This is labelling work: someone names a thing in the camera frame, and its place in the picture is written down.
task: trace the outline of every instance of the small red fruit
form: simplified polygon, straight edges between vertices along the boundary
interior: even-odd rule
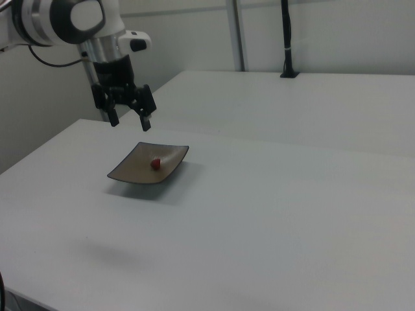
[[[160,165],[161,165],[161,160],[160,159],[154,159],[153,161],[151,161],[150,165],[153,168],[153,170],[159,170]]]

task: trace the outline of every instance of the black cable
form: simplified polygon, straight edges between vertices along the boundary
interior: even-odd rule
[[[53,64],[53,63],[48,63],[48,62],[45,62],[44,60],[42,60],[35,52],[34,52],[34,50],[33,50],[33,48],[32,48],[32,46],[31,45],[28,45],[28,47],[29,47],[29,51],[32,53],[32,55],[35,57],[35,59],[37,59],[39,62],[41,62],[42,64],[44,64],[44,65],[46,65],[46,66],[49,66],[49,67],[54,67],[54,68],[64,68],[64,67],[69,67],[69,66],[72,66],[72,65],[75,65],[75,64],[77,64],[77,63],[80,63],[82,60],[76,60],[76,61],[74,61],[74,62],[71,62],[71,63],[65,63],[65,64],[63,64],[63,65],[55,65],[55,64]]]
[[[0,273],[0,311],[5,311],[6,309],[6,290],[3,278]]]

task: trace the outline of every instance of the white table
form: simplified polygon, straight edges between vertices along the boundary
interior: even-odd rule
[[[159,129],[415,157],[415,76],[185,71],[154,98]]]

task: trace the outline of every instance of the white wall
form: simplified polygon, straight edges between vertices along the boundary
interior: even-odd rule
[[[415,74],[414,0],[290,0],[294,68]],[[241,0],[250,71],[282,70],[279,0]]]
[[[121,0],[128,29],[147,32],[153,49],[132,56],[138,84],[156,90],[183,70],[234,71],[225,0]]]
[[[74,47],[36,51],[55,63],[79,58]],[[27,47],[0,54],[0,173],[80,118],[101,119],[81,64],[50,68]]]

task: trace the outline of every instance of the square plate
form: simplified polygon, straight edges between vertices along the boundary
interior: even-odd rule
[[[108,177],[140,185],[161,183],[178,168],[187,151],[189,146],[138,143]],[[159,170],[154,170],[150,164],[157,158],[161,165]]]

